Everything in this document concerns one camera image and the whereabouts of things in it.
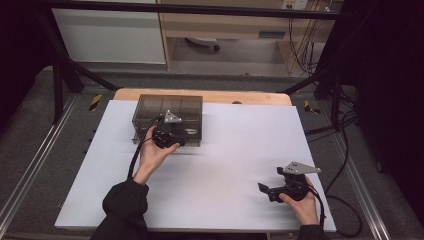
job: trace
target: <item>white table surface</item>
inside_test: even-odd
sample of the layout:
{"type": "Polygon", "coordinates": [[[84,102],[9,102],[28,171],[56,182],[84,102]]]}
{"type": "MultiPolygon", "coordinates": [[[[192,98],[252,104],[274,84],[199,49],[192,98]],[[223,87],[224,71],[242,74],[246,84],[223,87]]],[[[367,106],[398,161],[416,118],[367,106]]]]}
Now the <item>white table surface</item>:
{"type": "MultiPolygon", "coordinates": [[[[56,227],[94,229],[105,217],[102,200],[113,185],[125,181],[136,149],[131,141],[136,105],[136,101],[109,102],[56,227]]],[[[283,177],[277,174],[277,167],[292,161],[314,166],[296,108],[204,103],[202,127],[201,146],[179,148],[147,182],[148,228],[298,230],[299,223],[290,207],[269,202],[258,189],[258,182],[282,186],[283,177]]],[[[324,230],[335,231],[318,175],[308,177],[324,202],[324,230]]]]}

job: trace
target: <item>metal rail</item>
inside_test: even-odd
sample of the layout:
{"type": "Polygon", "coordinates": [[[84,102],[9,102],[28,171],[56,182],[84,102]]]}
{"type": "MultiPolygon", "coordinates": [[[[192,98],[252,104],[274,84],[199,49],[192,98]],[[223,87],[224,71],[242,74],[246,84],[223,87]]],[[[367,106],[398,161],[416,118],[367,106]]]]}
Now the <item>metal rail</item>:
{"type": "Polygon", "coordinates": [[[78,95],[72,95],[64,107],[64,114],[62,118],[60,118],[59,122],[53,125],[50,128],[49,133],[38,149],[37,153],[33,157],[31,163],[29,164],[27,170],[22,175],[21,180],[16,185],[9,199],[7,200],[5,206],[0,212],[0,239],[2,239],[3,235],[6,233],[7,228],[12,222],[13,217],[19,209],[22,201],[24,200],[26,194],[28,193],[32,183],[37,177],[38,172],[43,166],[44,161],[46,160],[50,150],[52,149],[57,137],[63,129],[66,121],[68,120],[69,115],[72,112],[74,104],[78,95]]]}
{"type": "Polygon", "coordinates": [[[95,1],[68,1],[68,0],[38,0],[34,4],[49,8],[78,9],[95,11],[120,11],[120,12],[154,12],[154,13],[182,13],[206,14],[227,16],[272,17],[293,19],[322,19],[340,20],[360,17],[354,13],[318,12],[303,10],[276,10],[266,8],[198,6],[198,5],[172,5],[149,3],[123,3],[123,2],[95,2],[95,1]]]}
{"type": "MultiPolygon", "coordinates": [[[[318,101],[320,109],[323,110],[323,115],[328,124],[331,124],[330,120],[330,109],[328,104],[324,104],[321,101],[318,101]]],[[[333,138],[335,139],[337,145],[337,152],[340,155],[340,160],[343,162],[345,159],[345,149],[346,145],[343,140],[342,134],[340,132],[336,132],[333,134],[333,138]]],[[[348,156],[346,164],[346,173],[352,183],[353,190],[358,198],[359,204],[362,207],[362,211],[368,221],[368,225],[374,235],[375,239],[378,240],[389,240],[390,235],[384,225],[383,220],[378,213],[377,207],[374,204],[373,199],[371,198],[368,189],[362,180],[361,175],[359,174],[352,157],[348,156]]]]}

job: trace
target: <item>black robotic gripper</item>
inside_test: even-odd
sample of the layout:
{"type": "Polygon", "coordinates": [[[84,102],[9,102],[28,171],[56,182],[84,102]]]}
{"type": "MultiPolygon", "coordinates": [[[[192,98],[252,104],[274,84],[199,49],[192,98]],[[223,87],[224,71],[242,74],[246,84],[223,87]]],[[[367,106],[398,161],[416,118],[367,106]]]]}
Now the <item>black robotic gripper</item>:
{"type": "Polygon", "coordinates": [[[283,202],[278,195],[285,193],[296,201],[300,201],[306,197],[309,192],[308,183],[305,174],[291,174],[283,172],[283,168],[277,168],[277,172],[285,177],[286,185],[283,187],[269,188],[268,186],[258,183],[259,190],[268,195],[271,202],[283,202]]]}
{"type": "Polygon", "coordinates": [[[181,123],[165,123],[162,118],[153,130],[152,139],[156,146],[168,148],[175,143],[183,147],[189,138],[181,123]]]}

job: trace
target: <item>person's left hand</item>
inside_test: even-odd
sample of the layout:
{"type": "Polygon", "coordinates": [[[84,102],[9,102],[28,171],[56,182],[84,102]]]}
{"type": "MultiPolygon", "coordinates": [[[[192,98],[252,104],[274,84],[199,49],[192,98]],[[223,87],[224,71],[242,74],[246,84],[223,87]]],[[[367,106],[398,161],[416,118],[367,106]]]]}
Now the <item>person's left hand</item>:
{"type": "Polygon", "coordinates": [[[146,133],[146,139],[141,147],[140,164],[133,180],[139,184],[146,184],[150,175],[162,165],[165,158],[175,152],[180,147],[179,143],[175,143],[169,148],[159,148],[153,142],[152,135],[155,127],[149,128],[146,133]]]}

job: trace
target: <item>white cabinet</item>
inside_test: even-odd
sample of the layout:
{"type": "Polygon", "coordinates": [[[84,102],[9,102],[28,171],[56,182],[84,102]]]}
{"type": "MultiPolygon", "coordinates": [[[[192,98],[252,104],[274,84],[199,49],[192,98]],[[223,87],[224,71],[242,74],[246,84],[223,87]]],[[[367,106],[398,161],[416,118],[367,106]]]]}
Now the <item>white cabinet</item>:
{"type": "Polygon", "coordinates": [[[65,9],[53,13],[74,61],[165,64],[157,13],[65,9]]]}

